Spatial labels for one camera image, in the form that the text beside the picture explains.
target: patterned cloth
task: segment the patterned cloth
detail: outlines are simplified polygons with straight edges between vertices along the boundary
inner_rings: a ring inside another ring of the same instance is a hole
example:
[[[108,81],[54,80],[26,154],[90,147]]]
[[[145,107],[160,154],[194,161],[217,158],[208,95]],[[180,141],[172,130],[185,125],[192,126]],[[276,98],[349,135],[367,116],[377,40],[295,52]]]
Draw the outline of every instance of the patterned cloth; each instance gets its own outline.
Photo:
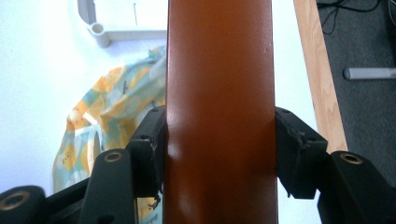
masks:
[[[165,104],[166,47],[148,52],[135,64],[109,71],[67,116],[66,131],[53,164],[54,192],[90,176],[94,159],[112,148],[125,148],[147,112]],[[162,204],[138,199],[140,223],[161,223]]]

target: gray carpet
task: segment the gray carpet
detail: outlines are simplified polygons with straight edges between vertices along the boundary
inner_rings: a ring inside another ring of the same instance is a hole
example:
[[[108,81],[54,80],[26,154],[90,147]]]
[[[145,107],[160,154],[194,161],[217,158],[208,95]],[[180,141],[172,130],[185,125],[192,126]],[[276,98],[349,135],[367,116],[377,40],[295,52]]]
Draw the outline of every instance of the gray carpet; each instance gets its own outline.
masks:
[[[375,2],[350,0],[345,6],[370,8]],[[332,10],[320,9],[320,19],[324,21]],[[329,18],[324,31],[332,29],[333,19]],[[396,67],[396,26],[389,18],[388,1],[382,0],[368,13],[340,9],[334,32],[325,35],[325,43],[348,148],[369,159],[396,187],[396,79],[348,81],[343,77],[346,67]]]

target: black cable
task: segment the black cable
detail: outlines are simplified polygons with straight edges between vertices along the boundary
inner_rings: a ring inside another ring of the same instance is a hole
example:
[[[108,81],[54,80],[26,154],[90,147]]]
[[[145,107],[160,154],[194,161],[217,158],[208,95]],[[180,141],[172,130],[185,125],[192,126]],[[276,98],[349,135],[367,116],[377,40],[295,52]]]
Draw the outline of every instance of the black cable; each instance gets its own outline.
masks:
[[[334,14],[333,23],[332,23],[332,30],[330,32],[322,31],[323,34],[331,35],[334,32],[337,15],[338,15],[338,12],[339,12],[340,9],[344,9],[344,10],[348,10],[348,11],[354,11],[354,12],[371,12],[371,11],[374,11],[374,10],[376,10],[378,8],[379,3],[380,3],[381,0],[377,0],[376,3],[375,3],[375,6],[373,6],[371,8],[367,8],[367,9],[360,9],[360,8],[344,6],[349,1],[350,0],[338,0],[338,1],[333,2],[333,3],[318,3],[317,2],[318,9],[327,8],[327,7],[335,7],[335,9],[329,13],[329,15],[326,17],[324,22],[321,24],[321,26],[323,27],[326,24],[326,22],[328,21],[328,19],[330,18],[330,16],[335,13]]]

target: white plastic frame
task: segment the white plastic frame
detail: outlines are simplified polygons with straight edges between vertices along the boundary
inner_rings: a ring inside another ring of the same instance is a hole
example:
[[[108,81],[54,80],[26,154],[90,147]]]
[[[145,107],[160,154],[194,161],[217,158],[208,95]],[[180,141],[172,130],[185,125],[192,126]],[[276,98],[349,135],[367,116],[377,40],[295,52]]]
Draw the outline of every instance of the white plastic frame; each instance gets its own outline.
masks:
[[[148,27],[131,27],[131,29],[106,28],[103,24],[96,21],[95,3],[93,0],[78,0],[78,14],[87,24],[87,29],[95,38],[97,44],[105,48],[113,40],[133,40],[133,39],[161,39],[167,37],[164,29]]]

